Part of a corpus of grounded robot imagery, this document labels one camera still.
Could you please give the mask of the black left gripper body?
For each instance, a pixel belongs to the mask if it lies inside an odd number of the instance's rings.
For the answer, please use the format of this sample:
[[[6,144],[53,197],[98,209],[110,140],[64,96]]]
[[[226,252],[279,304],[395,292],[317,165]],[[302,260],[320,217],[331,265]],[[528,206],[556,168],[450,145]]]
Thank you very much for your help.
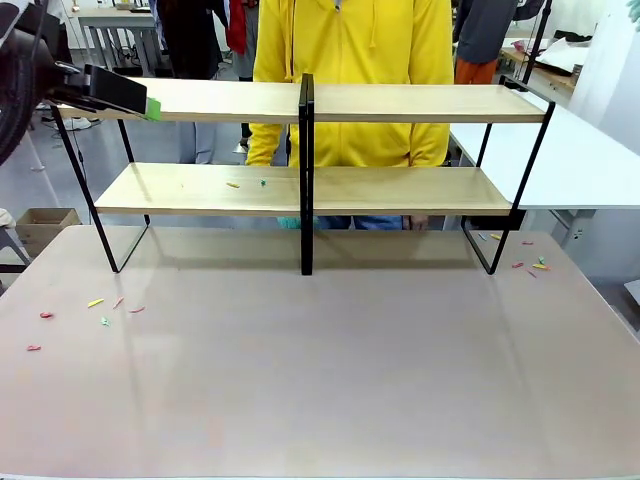
[[[88,96],[91,68],[91,64],[78,67],[70,63],[55,62],[51,70],[54,85],[48,91],[48,99],[58,105],[96,108],[97,101]]]

